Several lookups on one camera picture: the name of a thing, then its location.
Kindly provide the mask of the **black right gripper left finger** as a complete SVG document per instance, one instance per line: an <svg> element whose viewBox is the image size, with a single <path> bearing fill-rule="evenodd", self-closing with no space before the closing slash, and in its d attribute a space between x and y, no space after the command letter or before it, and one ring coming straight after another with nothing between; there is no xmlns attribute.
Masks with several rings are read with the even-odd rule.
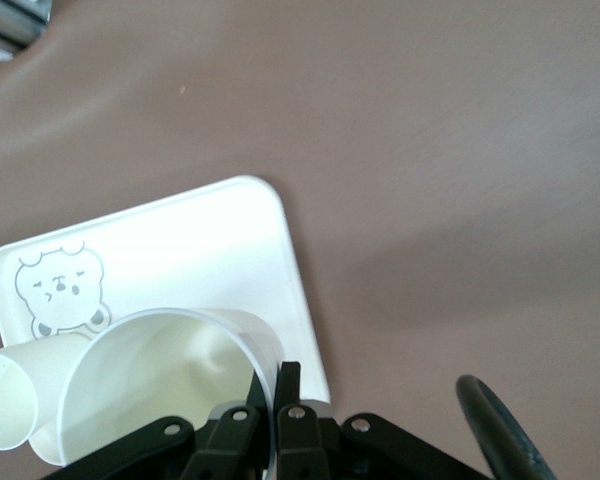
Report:
<svg viewBox="0 0 600 480"><path fill-rule="evenodd" d="M264 389L217 407L203 427L177 416L155 420L49 474L49 479L260 479L269 462Z"/></svg>

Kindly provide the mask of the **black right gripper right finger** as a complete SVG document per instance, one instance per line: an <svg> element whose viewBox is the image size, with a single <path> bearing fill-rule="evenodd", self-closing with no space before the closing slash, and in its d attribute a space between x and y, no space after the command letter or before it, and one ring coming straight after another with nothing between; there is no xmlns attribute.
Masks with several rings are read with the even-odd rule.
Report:
<svg viewBox="0 0 600 480"><path fill-rule="evenodd" d="M277 375L279 479L483 479L484 474L384 418L359 413L339 424L329 405L300 398L301 365Z"/></svg>

